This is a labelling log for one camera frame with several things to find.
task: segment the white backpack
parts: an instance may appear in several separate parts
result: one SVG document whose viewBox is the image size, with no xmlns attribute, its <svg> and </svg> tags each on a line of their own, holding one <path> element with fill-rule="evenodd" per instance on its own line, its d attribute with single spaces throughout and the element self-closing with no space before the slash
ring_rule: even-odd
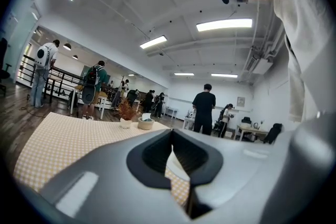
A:
<svg viewBox="0 0 336 224">
<path fill-rule="evenodd" d="M 41 46 L 35 56 L 35 65 L 40 68 L 46 68 L 49 63 L 51 48 L 47 46 Z"/>
</svg>

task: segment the backpack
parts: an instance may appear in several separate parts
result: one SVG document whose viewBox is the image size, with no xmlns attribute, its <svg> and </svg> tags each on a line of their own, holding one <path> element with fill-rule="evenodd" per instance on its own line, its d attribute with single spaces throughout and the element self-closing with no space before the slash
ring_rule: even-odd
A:
<svg viewBox="0 0 336 224">
<path fill-rule="evenodd" d="M 50 58 L 50 50 L 51 48 L 47 46 L 41 46 L 35 57 L 35 65 L 40 67 L 40 68 L 46 68 L 49 63 L 49 58 Z"/>
<path fill-rule="evenodd" d="M 86 85 L 96 86 L 99 83 L 98 71 L 103 69 L 103 67 L 92 67 L 88 72 L 86 77 Z"/>
</svg>

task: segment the flower pot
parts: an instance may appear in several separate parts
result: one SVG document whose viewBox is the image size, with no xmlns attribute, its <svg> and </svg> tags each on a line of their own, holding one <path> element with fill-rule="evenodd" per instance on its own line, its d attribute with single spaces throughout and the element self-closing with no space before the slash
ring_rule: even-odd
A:
<svg viewBox="0 0 336 224">
<path fill-rule="evenodd" d="M 132 121 L 131 121 L 131 120 L 126 121 L 126 120 L 124 120 L 123 118 L 120 119 L 120 125 L 121 125 L 121 127 L 124 128 L 124 129 L 130 128 L 130 127 L 131 127 L 131 124 L 132 124 Z"/>
<path fill-rule="evenodd" d="M 142 117 L 138 119 L 138 128 L 142 130 L 150 130 L 153 127 L 154 120 L 151 121 L 143 121 Z"/>
</svg>

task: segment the white shirt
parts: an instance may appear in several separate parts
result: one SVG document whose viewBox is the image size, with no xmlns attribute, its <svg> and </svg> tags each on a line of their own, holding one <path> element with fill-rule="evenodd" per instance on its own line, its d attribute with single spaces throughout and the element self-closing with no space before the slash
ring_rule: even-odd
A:
<svg viewBox="0 0 336 224">
<path fill-rule="evenodd" d="M 335 70 L 332 59 L 335 56 L 336 35 L 333 12 L 328 2 L 274 0 L 274 11 L 284 24 L 292 50 L 286 42 L 289 51 L 289 119 L 301 121 L 312 118 L 316 116 L 318 107 L 321 111 L 334 111 L 336 98 L 332 96 L 335 96 L 336 83 L 330 77 L 331 70 Z"/>
<path fill-rule="evenodd" d="M 49 70 L 51 66 L 51 60 L 53 59 L 57 60 L 58 48 L 56 47 L 54 43 L 45 43 L 43 46 L 47 47 L 49 50 L 49 62 L 48 62 L 48 67 L 47 67 L 47 70 Z"/>
<path fill-rule="evenodd" d="M 229 109 L 225 109 L 225 110 L 224 110 L 224 113 L 223 113 L 223 119 L 222 119 L 222 122 L 226 122 L 226 123 L 229 122 L 229 118 L 227 118 L 228 115 L 229 115 Z"/>
</svg>

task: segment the short hair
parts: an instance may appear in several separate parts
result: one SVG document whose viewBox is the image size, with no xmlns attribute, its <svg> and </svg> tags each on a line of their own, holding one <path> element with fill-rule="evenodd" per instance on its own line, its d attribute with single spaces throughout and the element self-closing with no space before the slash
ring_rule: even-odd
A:
<svg viewBox="0 0 336 224">
<path fill-rule="evenodd" d="M 212 89 L 212 86 L 211 86 L 210 84 L 206 84 L 206 85 L 204 85 L 204 90 L 209 90 L 209 91 L 211 91 L 211 89 Z"/>
</svg>

